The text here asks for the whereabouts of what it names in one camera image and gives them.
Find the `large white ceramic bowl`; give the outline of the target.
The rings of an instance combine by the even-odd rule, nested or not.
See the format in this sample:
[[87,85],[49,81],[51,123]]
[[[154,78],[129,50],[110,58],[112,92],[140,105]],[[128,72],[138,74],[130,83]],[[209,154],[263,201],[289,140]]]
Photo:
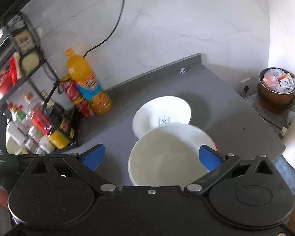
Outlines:
[[184,188],[209,170],[199,161],[199,149],[215,143],[202,129],[190,124],[171,123],[143,135],[133,146],[128,174],[135,186]]

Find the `white plate bakery print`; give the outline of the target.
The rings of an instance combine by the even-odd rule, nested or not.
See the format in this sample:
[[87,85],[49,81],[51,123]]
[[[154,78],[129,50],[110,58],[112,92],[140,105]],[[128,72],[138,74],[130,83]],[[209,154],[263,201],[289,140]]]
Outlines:
[[177,96],[161,96],[148,101],[135,113],[132,130],[141,138],[150,130],[169,123],[189,124],[191,121],[190,105]]

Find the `black metal kitchen rack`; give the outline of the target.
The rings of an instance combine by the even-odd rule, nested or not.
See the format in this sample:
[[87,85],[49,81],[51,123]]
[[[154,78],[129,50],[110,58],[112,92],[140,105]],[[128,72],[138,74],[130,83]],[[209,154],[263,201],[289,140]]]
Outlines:
[[54,146],[48,136],[57,125],[46,105],[56,92],[61,94],[64,89],[44,55],[32,23],[21,11],[6,13],[0,18],[0,114],[11,113],[19,130],[39,150],[61,153],[79,146],[77,138],[82,115],[76,108],[63,108],[75,133],[70,139],[58,127],[70,143],[63,149]]

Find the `dark soy sauce bottle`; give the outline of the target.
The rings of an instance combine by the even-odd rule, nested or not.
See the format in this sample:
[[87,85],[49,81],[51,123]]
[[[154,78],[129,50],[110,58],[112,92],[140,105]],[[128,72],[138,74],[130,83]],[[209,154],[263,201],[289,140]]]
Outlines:
[[73,139],[75,131],[71,126],[71,121],[69,120],[69,117],[65,114],[65,110],[53,100],[48,101],[46,108],[49,116],[52,118],[55,125],[57,125],[56,127],[52,127],[52,131],[48,138],[50,142],[52,142],[52,144],[58,149],[63,149],[70,142],[66,138],[66,136],[61,133],[58,127],[62,130],[62,132],[69,136],[70,139]]

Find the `red cola bottle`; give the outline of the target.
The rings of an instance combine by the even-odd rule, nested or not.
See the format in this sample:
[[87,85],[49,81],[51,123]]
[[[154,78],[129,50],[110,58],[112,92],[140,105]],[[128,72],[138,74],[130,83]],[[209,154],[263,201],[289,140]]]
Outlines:
[[60,86],[62,89],[64,89],[68,98],[84,117],[90,118],[94,116],[94,112],[91,109],[89,102],[80,93],[70,75],[67,75],[61,79]]

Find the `black floor plug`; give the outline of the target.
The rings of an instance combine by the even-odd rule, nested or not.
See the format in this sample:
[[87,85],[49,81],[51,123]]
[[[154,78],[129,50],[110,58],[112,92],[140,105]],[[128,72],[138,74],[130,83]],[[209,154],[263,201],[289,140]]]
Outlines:
[[248,91],[249,91],[249,86],[245,85],[244,87],[245,96],[247,96]]

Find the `orange juice bottle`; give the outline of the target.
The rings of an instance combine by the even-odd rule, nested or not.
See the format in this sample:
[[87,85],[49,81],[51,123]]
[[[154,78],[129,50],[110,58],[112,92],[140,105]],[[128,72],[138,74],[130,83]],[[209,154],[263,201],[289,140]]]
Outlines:
[[96,114],[105,114],[112,108],[112,101],[102,89],[96,74],[88,61],[75,54],[73,49],[65,51],[67,56],[67,70],[75,82],[79,92],[89,102]]

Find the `copper pot with bags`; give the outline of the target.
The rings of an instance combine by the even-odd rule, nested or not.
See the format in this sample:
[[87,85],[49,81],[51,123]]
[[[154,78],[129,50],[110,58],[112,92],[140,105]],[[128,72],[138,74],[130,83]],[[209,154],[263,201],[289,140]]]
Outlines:
[[260,72],[257,93],[263,108],[282,113],[295,103],[295,77],[286,69],[266,68]]

